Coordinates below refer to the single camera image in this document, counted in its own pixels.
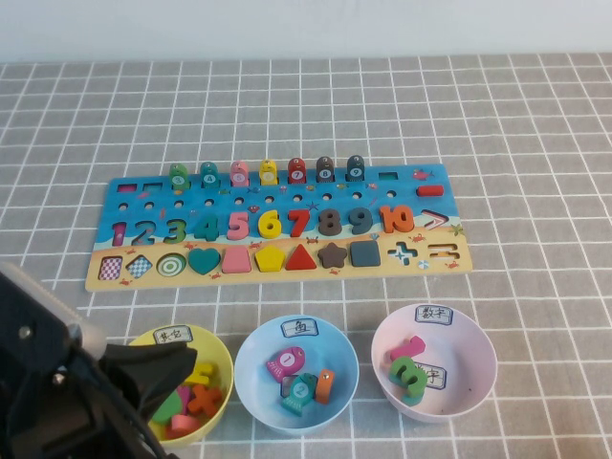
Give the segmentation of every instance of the blue bowl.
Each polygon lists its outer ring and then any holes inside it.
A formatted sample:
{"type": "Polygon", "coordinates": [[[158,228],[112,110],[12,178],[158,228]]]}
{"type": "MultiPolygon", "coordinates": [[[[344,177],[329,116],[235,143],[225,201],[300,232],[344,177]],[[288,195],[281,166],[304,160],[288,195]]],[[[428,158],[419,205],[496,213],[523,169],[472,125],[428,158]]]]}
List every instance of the blue bowl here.
{"type": "Polygon", "coordinates": [[[249,413],[272,430],[304,435],[334,420],[355,395],[360,378],[357,354],[348,338],[326,320],[309,316],[283,316],[252,332],[238,351],[236,393],[249,413]],[[299,346],[306,354],[297,372],[319,375],[322,369],[335,373],[329,404],[312,400],[301,417],[281,406],[280,384],[266,368],[279,351],[299,346]]]}

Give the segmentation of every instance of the wooden puzzle board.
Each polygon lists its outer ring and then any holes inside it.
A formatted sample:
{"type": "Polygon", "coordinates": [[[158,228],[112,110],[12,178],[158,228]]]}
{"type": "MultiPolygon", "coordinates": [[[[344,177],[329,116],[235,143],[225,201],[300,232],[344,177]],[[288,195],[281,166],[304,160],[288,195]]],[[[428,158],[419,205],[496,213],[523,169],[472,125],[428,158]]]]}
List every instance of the wooden puzzle board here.
{"type": "Polygon", "coordinates": [[[250,186],[232,187],[229,175],[220,174],[220,187],[203,188],[200,176],[190,175],[191,188],[185,191],[173,190],[167,176],[111,181],[98,225],[86,289],[92,292],[471,271],[468,243],[448,174],[441,164],[371,166],[365,169],[361,182],[346,182],[343,167],[336,168],[336,179],[332,183],[317,183],[315,171],[310,169],[305,185],[287,185],[286,170],[279,170],[278,178],[280,185],[277,186],[254,185],[260,182],[257,172],[252,171],[250,186]],[[417,187],[426,185],[442,185],[445,193],[441,197],[417,196],[417,187]],[[385,232],[380,208],[389,206],[393,210],[400,205],[412,210],[414,229],[385,232]],[[305,208],[310,210],[310,220],[299,237],[291,237],[295,222],[288,219],[288,213],[291,209],[305,208]],[[335,236],[325,236],[318,230],[318,216],[328,208],[337,210],[340,215],[342,230],[335,236]],[[352,232],[348,214],[354,208],[367,208],[372,214],[373,225],[364,234],[352,232]],[[264,212],[273,209],[278,212],[282,232],[275,239],[265,239],[259,234],[257,222],[264,212]],[[233,212],[249,215],[249,235],[239,241],[227,238],[233,212]],[[218,238],[211,242],[195,238],[194,228],[211,214],[218,219],[218,238]],[[352,265],[350,247],[358,241],[378,244],[380,266],[352,265]],[[317,253],[329,242],[349,250],[342,268],[322,267],[317,253]],[[223,261],[226,248],[236,244],[249,251],[249,273],[225,274],[219,263],[202,275],[187,263],[189,251],[209,248],[219,251],[223,261]],[[258,251],[276,246],[285,253],[286,263],[299,244],[315,260],[316,269],[287,271],[283,264],[280,272],[261,273],[258,270],[254,259],[258,251]]]}

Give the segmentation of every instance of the red triangle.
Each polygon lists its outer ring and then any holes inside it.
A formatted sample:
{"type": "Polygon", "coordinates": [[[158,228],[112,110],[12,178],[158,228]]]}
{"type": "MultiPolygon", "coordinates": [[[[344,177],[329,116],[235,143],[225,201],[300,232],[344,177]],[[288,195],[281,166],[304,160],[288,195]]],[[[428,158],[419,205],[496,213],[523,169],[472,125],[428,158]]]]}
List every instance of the red triangle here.
{"type": "Polygon", "coordinates": [[[317,263],[315,263],[313,257],[310,256],[301,244],[295,248],[294,253],[289,257],[285,265],[287,271],[314,270],[316,268],[317,263]]]}

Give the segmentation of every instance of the orange plus sign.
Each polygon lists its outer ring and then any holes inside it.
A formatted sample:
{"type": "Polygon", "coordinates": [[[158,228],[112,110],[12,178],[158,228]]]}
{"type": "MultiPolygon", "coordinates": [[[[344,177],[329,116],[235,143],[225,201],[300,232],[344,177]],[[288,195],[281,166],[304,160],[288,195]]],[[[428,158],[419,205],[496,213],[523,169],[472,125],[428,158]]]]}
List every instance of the orange plus sign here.
{"type": "Polygon", "coordinates": [[[192,387],[195,398],[187,404],[187,409],[191,414],[200,414],[202,411],[208,418],[214,416],[219,408],[215,404],[223,399],[223,394],[218,387],[206,389],[203,385],[197,384],[192,387]]]}

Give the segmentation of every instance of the gray grid tablecloth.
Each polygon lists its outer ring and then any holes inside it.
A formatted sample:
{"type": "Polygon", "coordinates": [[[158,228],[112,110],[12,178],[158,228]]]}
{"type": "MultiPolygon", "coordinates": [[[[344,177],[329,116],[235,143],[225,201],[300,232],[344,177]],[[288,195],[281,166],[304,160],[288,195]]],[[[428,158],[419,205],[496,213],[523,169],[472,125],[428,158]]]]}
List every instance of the gray grid tablecloth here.
{"type": "Polygon", "coordinates": [[[612,55],[0,65],[0,259],[115,342],[186,321],[235,355],[299,312],[346,331],[361,381],[329,428],[279,437],[234,394],[183,458],[611,457],[611,76],[612,55]],[[356,153],[447,166],[473,273],[84,291],[110,179],[356,153]],[[369,362],[380,321],[418,301],[475,318],[500,360],[493,393],[453,423],[398,415],[369,362]]]}

